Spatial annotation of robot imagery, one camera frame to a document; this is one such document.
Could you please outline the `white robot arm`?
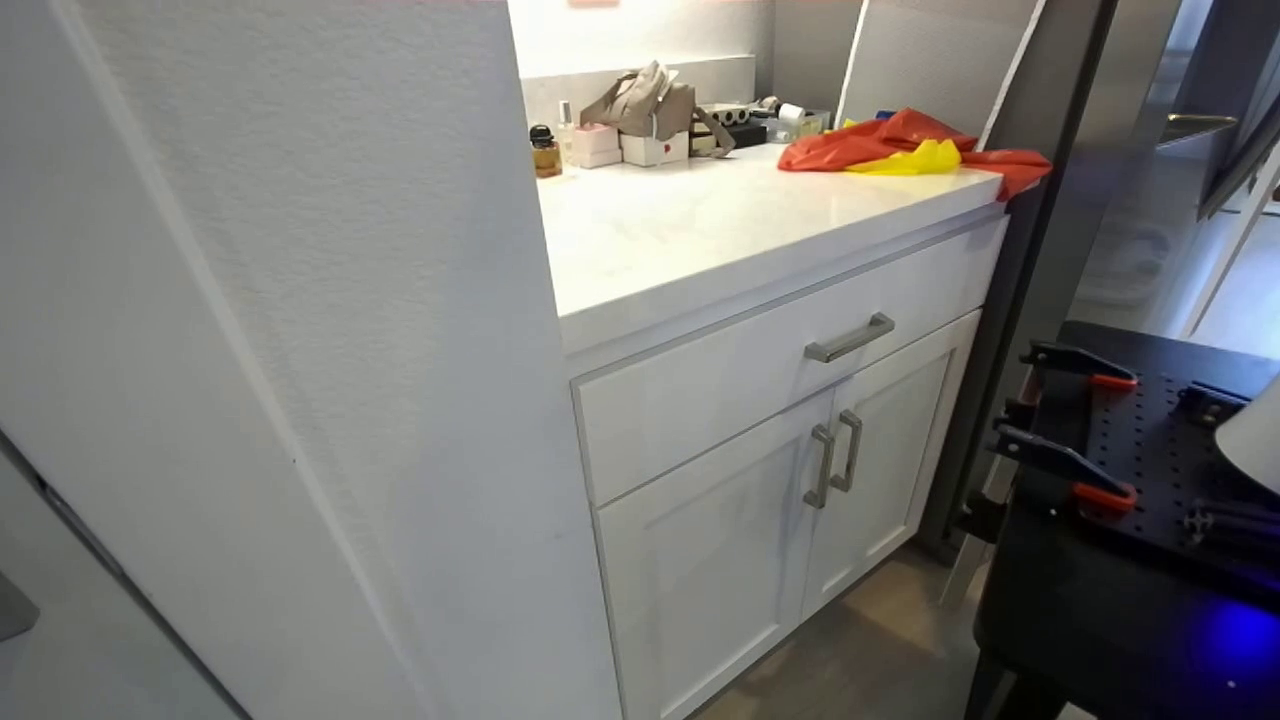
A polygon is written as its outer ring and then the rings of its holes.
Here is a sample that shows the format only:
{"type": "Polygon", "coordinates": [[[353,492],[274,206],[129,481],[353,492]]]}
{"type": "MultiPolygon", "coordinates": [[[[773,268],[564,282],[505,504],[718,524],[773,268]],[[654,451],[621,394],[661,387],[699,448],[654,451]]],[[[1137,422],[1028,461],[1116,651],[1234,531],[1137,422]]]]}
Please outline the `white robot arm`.
{"type": "Polygon", "coordinates": [[[1280,376],[1217,427],[1220,458],[1280,495],[1280,376]]]}

